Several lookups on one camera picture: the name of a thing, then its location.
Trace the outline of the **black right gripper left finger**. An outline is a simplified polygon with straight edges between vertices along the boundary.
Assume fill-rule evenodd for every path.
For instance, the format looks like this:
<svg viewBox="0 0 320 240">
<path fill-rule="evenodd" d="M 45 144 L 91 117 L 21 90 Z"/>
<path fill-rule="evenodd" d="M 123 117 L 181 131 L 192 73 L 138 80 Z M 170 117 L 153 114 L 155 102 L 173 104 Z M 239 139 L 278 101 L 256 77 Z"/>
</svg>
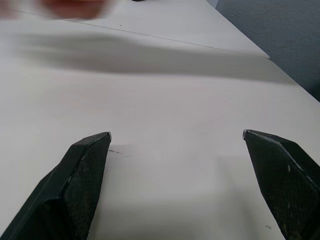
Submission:
<svg viewBox="0 0 320 240">
<path fill-rule="evenodd" d="M 72 144 L 44 176 L 0 240 L 87 240 L 99 202 L 111 133 Z"/>
</svg>

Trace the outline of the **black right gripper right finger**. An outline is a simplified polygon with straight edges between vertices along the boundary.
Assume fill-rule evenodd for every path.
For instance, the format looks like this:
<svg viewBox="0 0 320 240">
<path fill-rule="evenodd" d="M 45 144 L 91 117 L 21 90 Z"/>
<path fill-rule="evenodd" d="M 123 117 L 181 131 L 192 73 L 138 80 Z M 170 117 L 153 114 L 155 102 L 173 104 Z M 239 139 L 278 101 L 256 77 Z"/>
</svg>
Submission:
<svg viewBox="0 0 320 240">
<path fill-rule="evenodd" d="M 285 240 L 320 240 L 320 166 L 295 142 L 242 134 L 260 192 Z"/>
</svg>

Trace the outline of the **person's bare hand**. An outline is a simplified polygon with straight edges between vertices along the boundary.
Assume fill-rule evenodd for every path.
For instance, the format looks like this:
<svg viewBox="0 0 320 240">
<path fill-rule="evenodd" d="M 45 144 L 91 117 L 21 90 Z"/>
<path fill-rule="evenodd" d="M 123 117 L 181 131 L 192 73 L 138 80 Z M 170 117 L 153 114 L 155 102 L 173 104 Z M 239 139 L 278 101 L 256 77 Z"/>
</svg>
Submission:
<svg viewBox="0 0 320 240">
<path fill-rule="evenodd" d="M 0 20 L 13 17 L 15 5 L 27 1 L 58 19 L 91 20 L 114 5 L 115 0 L 0 0 Z"/>
</svg>

